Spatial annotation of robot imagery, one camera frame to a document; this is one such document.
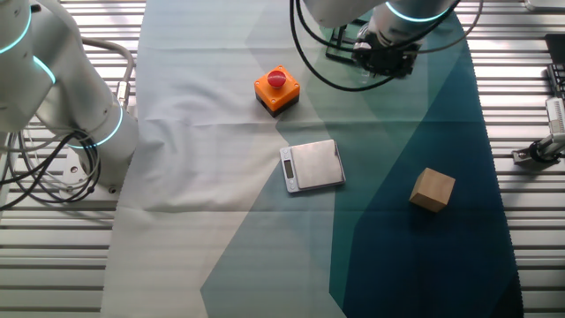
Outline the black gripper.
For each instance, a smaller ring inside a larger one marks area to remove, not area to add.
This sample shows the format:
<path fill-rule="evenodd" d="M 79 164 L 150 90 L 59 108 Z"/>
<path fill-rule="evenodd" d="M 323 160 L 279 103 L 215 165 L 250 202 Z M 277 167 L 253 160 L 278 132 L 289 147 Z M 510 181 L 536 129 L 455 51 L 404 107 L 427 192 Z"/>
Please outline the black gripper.
<path fill-rule="evenodd" d="M 408 54 L 408 51 L 415 49 L 415 43 L 396 49 L 383 47 L 378 39 L 371 34 L 365 39 L 356 40 L 353 46 L 352 59 L 358 66 L 370 72 L 373 76 L 392 76 L 403 79 L 412 73 L 416 56 Z"/>

